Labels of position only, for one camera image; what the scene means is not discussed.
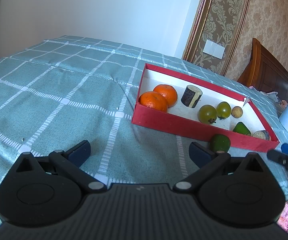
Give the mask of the orange tangerine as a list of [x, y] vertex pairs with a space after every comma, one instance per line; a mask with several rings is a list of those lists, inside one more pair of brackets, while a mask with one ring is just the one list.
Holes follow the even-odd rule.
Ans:
[[174, 87], [167, 84], [157, 85], [154, 89], [154, 92], [161, 94], [167, 101], [168, 107], [173, 107], [177, 100], [178, 94]]
[[155, 91], [143, 93], [139, 97], [139, 103], [157, 111], [167, 112], [168, 109], [168, 103], [166, 99]]

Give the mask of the green round tomato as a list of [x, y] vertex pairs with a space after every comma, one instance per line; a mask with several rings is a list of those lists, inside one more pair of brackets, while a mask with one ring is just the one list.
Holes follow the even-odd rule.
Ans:
[[213, 124], [217, 120], [217, 111], [211, 105], [203, 105], [198, 111], [198, 120], [204, 124]]
[[216, 111], [218, 118], [224, 120], [231, 115], [232, 110], [230, 105], [227, 102], [223, 101], [217, 105]]

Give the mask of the dark sugarcane piece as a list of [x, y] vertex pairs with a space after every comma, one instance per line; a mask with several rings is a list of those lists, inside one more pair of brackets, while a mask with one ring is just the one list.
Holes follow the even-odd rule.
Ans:
[[181, 103], [189, 108], [195, 108], [203, 92], [196, 86], [188, 85], [181, 97]]
[[271, 140], [271, 136], [267, 130], [256, 131], [252, 134], [252, 137], [262, 140]]

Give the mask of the wooden headboard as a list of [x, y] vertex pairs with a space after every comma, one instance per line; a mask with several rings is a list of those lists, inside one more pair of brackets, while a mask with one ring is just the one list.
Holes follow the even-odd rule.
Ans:
[[256, 38], [252, 40], [249, 64], [237, 82], [265, 93], [277, 92], [288, 102], [288, 71]]

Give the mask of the white wall switch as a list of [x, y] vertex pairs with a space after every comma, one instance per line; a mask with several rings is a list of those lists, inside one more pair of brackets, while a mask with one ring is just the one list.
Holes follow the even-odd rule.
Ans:
[[205, 42], [203, 53], [211, 55], [217, 59], [222, 59], [225, 48], [211, 40]]

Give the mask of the green cucumber piece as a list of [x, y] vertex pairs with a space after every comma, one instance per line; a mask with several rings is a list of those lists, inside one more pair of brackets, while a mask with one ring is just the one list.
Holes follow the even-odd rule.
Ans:
[[215, 134], [209, 142], [209, 149], [215, 153], [227, 153], [230, 146], [230, 139], [222, 134]]
[[233, 128], [233, 132], [251, 136], [251, 131], [247, 128], [247, 126], [243, 122], [238, 122]]

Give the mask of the green plaid bed sheet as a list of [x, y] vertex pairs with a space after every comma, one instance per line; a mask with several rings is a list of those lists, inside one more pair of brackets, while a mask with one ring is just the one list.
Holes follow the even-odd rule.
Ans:
[[91, 144], [83, 171], [105, 184], [173, 185], [192, 174], [190, 139], [131, 122], [146, 63], [250, 97], [288, 143], [279, 108], [236, 81], [154, 51], [62, 36], [0, 59], [0, 183], [22, 152], [48, 155], [82, 140]]

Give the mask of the red shallow cardboard box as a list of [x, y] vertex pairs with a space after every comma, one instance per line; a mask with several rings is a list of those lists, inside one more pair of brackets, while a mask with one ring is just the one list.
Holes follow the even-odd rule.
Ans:
[[231, 146], [258, 152], [279, 144], [246, 96], [151, 64], [144, 66], [132, 123], [201, 141], [222, 134]]

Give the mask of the gold ornate wall frame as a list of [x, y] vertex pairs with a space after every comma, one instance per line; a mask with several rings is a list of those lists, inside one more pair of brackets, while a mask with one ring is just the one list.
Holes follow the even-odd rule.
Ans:
[[[200, 0], [182, 59], [225, 76], [232, 61], [250, 0]], [[207, 41], [224, 48], [222, 58], [203, 51]]]

